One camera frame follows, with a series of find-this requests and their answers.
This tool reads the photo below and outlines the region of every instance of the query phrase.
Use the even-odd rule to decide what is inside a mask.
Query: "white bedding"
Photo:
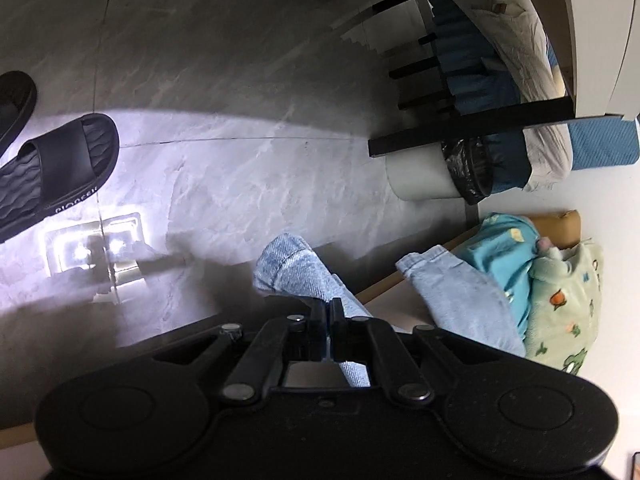
[[[531,0],[453,0],[493,45],[523,102],[557,97],[546,57],[546,35]],[[531,176],[525,190],[551,188],[574,162],[566,124],[523,129]]]

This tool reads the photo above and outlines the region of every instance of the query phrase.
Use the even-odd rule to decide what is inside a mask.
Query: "marble floor tile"
[[[356,292],[408,250],[462,228],[460,200],[398,200],[361,140],[243,139],[121,150],[98,192],[104,219],[138,215],[118,286],[123,344],[219,314],[259,308],[252,262],[281,232],[305,237]]]
[[[23,70],[34,79],[38,101],[11,149],[94,106],[97,47],[107,0],[0,0],[0,73]]]
[[[393,131],[385,64],[331,33],[327,1],[110,0],[96,107],[126,121],[124,146]]]

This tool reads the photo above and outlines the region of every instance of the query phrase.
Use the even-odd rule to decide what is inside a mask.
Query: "cartoon print fabric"
[[[602,248],[588,240],[561,251],[544,238],[533,262],[527,358],[577,374],[598,334]]]

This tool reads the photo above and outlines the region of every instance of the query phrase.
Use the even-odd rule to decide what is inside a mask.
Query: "white trash bin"
[[[439,142],[386,155],[386,178],[400,200],[460,197]]]

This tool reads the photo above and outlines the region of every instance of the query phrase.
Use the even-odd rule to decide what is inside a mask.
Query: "light blue jeans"
[[[254,270],[254,287],[280,296],[300,296],[331,301],[342,300],[346,317],[372,317],[340,278],[331,274],[315,251],[301,237],[284,233],[264,249]],[[340,363],[354,388],[370,386],[367,367],[359,363]]]
[[[396,264],[429,307],[437,325],[469,339],[524,356],[524,345],[510,304],[491,277],[458,259],[442,246],[411,253]],[[280,296],[340,298],[346,317],[371,314],[331,274],[301,237],[284,233],[269,243],[254,270],[254,287]],[[370,386],[367,367],[340,363],[352,387]]]

